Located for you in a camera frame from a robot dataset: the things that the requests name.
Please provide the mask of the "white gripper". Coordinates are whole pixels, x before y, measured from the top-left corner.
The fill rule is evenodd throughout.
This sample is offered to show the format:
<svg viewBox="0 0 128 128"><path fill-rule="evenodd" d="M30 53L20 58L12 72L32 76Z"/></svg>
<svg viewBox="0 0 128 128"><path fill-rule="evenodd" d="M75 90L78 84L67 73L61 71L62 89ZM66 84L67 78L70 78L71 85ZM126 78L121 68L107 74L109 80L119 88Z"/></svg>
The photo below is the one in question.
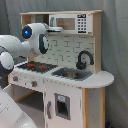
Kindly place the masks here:
<svg viewBox="0 0 128 128"><path fill-rule="evenodd" d="M63 28L62 27L49 27L47 29L47 32L62 32L63 31Z"/></svg>

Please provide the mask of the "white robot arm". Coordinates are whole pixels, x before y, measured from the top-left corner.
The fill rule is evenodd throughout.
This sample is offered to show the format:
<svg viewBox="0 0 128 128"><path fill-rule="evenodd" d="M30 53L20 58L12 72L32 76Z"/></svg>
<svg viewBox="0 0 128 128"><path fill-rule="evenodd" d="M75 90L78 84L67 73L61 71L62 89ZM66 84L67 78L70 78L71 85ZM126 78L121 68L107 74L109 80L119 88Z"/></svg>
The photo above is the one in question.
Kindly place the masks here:
<svg viewBox="0 0 128 128"><path fill-rule="evenodd" d="M31 23L22 29L24 42L12 35L0 35L0 79L13 71L15 58L45 54L49 46L47 34L62 31L62 27L51 27L46 23ZM37 128L34 121L1 87L0 128Z"/></svg>

